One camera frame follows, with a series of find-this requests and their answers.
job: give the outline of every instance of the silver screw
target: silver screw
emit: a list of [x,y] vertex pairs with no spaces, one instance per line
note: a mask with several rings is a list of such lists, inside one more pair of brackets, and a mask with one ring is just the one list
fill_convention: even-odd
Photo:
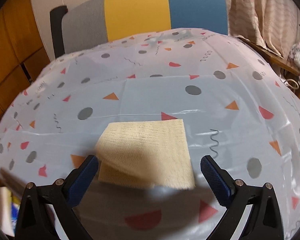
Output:
[[26,185],[26,188],[32,188],[34,186],[34,183],[33,182],[29,182],[27,185]]
[[272,185],[270,183],[266,183],[266,188],[272,189]]
[[243,181],[241,179],[236,179],[235,183],[240,187],[243,185]]
[[63,182],[64,182],[63,179],[57,179],[56,182],[55,182],[55,184],[57,186],[61,186],[63,184]]

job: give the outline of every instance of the blue gripper pad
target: blue gripper pad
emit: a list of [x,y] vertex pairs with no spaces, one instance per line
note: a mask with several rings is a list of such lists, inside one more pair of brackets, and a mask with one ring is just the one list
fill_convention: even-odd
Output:
[[66,189],[67,202],[71,207],[79,205],[97,171],[98,159],[93,155],[89,155],[78,169],[69,174],[68,177],[74,175],[73,180],[70,179],[69,181],[69,184],[71,183],[70,187]]
[[220,169],[209,155],[201,159],[200,168],[219,204],[224,207],[229,207],[232,201],[232,195],[235,191],[235,187],[231,183],[231,180],[233,181],[231,176],[227,171]]

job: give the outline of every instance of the gray panel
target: gray panel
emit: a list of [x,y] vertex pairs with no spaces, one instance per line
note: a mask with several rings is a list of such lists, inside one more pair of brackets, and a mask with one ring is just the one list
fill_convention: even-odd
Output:
[[108,42],[104,0],[89,0],[62,19],[65,53],[91,49]]

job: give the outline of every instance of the plastic tablecloth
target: plastic tablecloth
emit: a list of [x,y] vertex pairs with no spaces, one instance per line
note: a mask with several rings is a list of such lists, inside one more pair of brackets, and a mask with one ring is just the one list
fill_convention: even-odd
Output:
[[51,184],[94,153],[110,122],[174,118],[185,124],[196,188],[96,178],[79,205],[91,236],[205,239],[225,211],[200,172],[209,154],[234,179],[274,186],[290,239],[300,226],[300,100],[250,47],[204,29],[138,34],[51,62],[0,122],[0,168]]

